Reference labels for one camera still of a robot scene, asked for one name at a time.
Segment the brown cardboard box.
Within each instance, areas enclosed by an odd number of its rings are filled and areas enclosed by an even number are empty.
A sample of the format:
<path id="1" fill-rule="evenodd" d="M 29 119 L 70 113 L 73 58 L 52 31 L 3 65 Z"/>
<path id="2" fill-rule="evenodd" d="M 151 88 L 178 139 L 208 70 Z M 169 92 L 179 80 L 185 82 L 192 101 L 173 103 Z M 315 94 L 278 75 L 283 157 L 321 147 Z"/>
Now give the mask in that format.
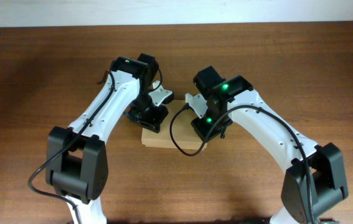
<path id="1" fill-rule="evenodd" d="M 141 136 L 142 144 L 146 147 L 176 149 L 169 134 L 169 127 L 171 119 L 184 105 L 185 101 L 182 100 L 173 100 L 166 105 L 168 115 L 160 125 L 160 132 L 154 133 L 148 129 L 143 129 Z M 175 141 L 180 148 L 188 153 L 198 150 L 202 144 L 202 140 L 191 126 L 191 121 L 196 117 L 197 115 L 192 110 L 185 110 L 175 119 L 172 125 L 172 135 Z"/>

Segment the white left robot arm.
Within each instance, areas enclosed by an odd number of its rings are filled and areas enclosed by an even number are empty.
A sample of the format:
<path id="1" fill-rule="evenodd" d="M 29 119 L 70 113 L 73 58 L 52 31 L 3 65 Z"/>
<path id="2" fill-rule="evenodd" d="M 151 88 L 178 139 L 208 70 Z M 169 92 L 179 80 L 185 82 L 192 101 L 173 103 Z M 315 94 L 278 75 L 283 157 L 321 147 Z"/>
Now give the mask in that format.
<path id="1" fill-rule="evenodd" d="M 100 195 L 108 179 L 106 142 L 125 115 L 154 133 L 167 116 L 173 93 L 161 82 L 156 59 L 140 54 L 118 57 L 101 81 L 103 88 L 90 106 L 67 128 L 54 127 L 48 136 L 45 180 L 68 203 L 73 223 L 107 223 Z"/>

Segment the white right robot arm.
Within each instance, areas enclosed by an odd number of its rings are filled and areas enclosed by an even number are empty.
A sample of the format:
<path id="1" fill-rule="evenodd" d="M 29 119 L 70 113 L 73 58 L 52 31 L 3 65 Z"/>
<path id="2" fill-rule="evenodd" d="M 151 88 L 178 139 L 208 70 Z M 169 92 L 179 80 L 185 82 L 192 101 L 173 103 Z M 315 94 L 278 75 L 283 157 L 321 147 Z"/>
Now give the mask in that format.
<path id="1" fill-rule="evenodd" d="M 186 95 L 186 103 L 197 114 L 191 125 L 203 142 L 238 124 L 283 171 L 283 206 L 268 223 L 319 223 L 323 213 L 348 197 L 344 159 L 335 144 L 321 146 L 294 129 L 240 75 L 226 80 L 209 66 L 193 82 L 199 94 Z"/>

